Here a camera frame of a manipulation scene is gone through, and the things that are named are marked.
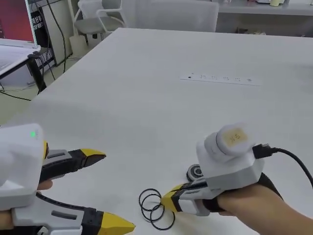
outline chair leg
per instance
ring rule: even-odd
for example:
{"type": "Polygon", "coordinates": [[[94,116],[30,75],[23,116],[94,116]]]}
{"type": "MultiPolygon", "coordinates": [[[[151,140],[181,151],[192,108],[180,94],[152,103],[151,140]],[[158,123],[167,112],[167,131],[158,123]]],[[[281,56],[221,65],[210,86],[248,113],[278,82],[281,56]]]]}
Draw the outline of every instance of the chair leg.
{"type": "Polygon", "coordinates": [[[87,34],[84,34],[84,37],[85,37],[85,40],[86,40],[86,44],[87,44],[87,46],[89,46],[89,41],[88,41],[87,34]]]}

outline red screen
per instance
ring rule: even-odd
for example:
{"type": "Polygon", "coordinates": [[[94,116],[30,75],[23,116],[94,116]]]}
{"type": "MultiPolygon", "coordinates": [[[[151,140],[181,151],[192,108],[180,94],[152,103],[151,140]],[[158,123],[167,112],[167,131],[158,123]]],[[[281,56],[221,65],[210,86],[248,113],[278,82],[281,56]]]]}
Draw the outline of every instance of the red screen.
{"type": "Polygon", "coordinates": [[[25,0],[0,0],[0,38],[33,42],[25,0]]]}

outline white chair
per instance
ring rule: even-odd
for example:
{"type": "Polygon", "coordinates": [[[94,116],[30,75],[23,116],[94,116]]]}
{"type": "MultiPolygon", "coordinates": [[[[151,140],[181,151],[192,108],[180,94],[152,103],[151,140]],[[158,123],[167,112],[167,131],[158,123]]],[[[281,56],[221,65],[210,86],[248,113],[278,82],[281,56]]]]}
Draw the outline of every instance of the white chair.
{"type": "Polygon", "coordinates": [[[123,11],[123,0],[102,0],[102,7],[103,9],[97,10],[96,15],[106,33],[112,33],[120,27],[128,26],[123,11]]]}
{"type": "Polygon", "coordinates": [[[81,0],[78,2],[79,11],[74,19],[74,26],[85,35],[100,34],[101,40],[104,39],[104,33],[111,33],[119,27],[125,27],[125,24],[115,18],[108,16],[103,9],[102,0],[81,0]]]}
{"type": "Polygon", "coordinates": [[[150,0],[139,21],[143,28],[215,32],[217,2],[201,0],[150,0]]]}

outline floor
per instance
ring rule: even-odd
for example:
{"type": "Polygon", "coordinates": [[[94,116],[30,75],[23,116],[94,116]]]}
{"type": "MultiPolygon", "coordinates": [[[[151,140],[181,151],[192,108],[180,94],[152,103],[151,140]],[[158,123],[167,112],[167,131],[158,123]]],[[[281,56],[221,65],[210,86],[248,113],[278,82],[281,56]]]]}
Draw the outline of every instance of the floor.
{"type": "MultiPolygon", "coordinates": [[[[77,61],[67,60],[67,70],[73,66],[77,61]]],[[[63,72],[63,64],[58,67],[53,67],[52,72],[56,79],[62,75],[63,72]]],[[[50,71],[45,73],[45,83],[49,86],[52,82],[54,82],[53,77],[50,71]]],[[[4,87],[5,90],[20,90],[23,87],[4,87]]],[[[20,91],[11,91],[7,92],[8,94],[19,96],[27,99],[33,99],[38,92],[38,88],[36,85],[29,87],[25,90],[20,91]]],[[[20,100],[16,98],[12,98],[6,96],[4,94],[0,94],[0,125],[5,124],[14,114],[22,112],[28,107],[29,101],[20,100]]]]}

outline table surface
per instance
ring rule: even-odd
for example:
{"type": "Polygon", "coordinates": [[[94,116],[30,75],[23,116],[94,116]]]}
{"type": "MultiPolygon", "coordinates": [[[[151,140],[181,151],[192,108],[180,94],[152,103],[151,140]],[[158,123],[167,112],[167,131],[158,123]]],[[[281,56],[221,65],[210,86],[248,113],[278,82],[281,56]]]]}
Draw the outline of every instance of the table surface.
{"type": "MultiPolygon", "coordinates": [[[[223,125],[246,122],[257,143],[286,148],[313,172],[313,40],[309,38],[118,29],[8,125],[37,122],[50,149],[94,148],[98,164],[55,180],[44,194],[95,207],[157,235],[138,196],[186,181],[196,142],[223,125]],[[190,72],[252,77],[260,87],[180,80],[190,72]]],[[[290,157],[264,169],[286,202],[313,217],[313,190],[290,157]]],[[[160,226],[171,222],[170,214],[160,226]]],[[[252,235],[236,218],[179,214],[173,235],[252,235]]]]}

